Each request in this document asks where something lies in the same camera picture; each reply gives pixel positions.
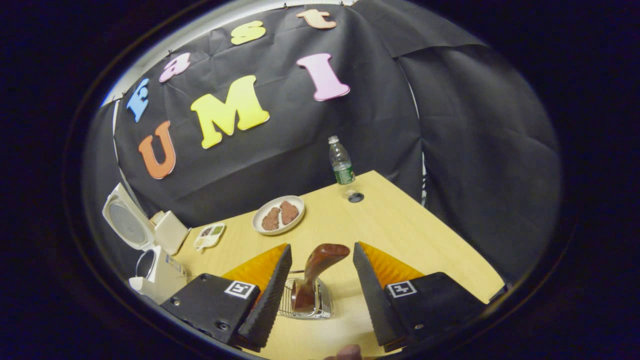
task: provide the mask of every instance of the steak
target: steak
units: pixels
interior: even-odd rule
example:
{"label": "steak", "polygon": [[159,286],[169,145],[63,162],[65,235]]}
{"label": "steak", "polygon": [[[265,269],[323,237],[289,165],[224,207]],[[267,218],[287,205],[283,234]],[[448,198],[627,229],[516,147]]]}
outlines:
{"label": "steak", "polygon": [[267,216],[262,219],[262,228],[267,231],[278,229],[280,227],[280,225],[278,224],[279,212],[280,209],[271,208]]}
{"label": "steak", "polygon": [[300,214],[298,208],[291,205],[291,203],[288,201],[283,201],[282,204],[280,204],[280,209],[282,209],[283,225],[287,225],[288,223],[292,222],[295,218],[298,217],[298,214]]}

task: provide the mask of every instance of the wooden table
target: wooden table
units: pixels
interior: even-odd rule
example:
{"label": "wooden table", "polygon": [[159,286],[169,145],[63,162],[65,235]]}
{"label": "wooden table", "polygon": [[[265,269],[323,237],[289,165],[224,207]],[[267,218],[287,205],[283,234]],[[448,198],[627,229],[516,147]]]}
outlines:
{"label": "wooden table", "polygon": [[[290,231],[264,236],[252,227],[256,211],[222,220],[227,225],[220,242],[199,254],[193,229],[175,259],[191,275],[221,275],[281,243],[290,243],[291,270],[301,270],[321,243],[348,246],[364,241],[404,261],[423,274],[445,272],[479,300],[487,303],[504,285],[498,273],[465,240],[402,190],[375,171],[360,175],[356,188],[365,195],[351,203],[337,184],[302,195],[306,213]],[[342,260],[320,278],[329,287],[334,315],[328,320],[276,317],[267,346],[269,359],[323,359],[344,345],[359,344],[365,356],[384,354],[373,333],[353,258]]]}

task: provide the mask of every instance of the water bottle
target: water bottle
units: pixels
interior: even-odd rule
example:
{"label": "water bottle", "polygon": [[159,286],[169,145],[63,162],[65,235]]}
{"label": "water bottle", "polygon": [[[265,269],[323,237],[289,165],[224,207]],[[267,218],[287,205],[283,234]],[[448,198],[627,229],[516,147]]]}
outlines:
{"label": "water bottle", "polygon": [[335,179],[338,181],[340,193],[342,197],[348,199],[349,196],[356,193],[353,186],[356,176],[351,167],[349,153],[340,144],[338,136],[329,137],[329,161],[331,161]]}

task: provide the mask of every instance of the white appliance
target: white appliance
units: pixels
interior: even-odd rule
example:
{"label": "white appliance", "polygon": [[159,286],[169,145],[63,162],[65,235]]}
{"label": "white appliance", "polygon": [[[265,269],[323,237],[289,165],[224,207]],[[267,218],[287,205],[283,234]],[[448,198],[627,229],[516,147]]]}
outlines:
{"label": "white appliance", "polygon": [[187,272],[171,255],[178,252],[190,229],[171,211],[160,211],[149,220],[118,183],[104,203],[102,216],[124,242],[144,251],[136,277],[129,279],[134,290],[160,304],[187,284]]}

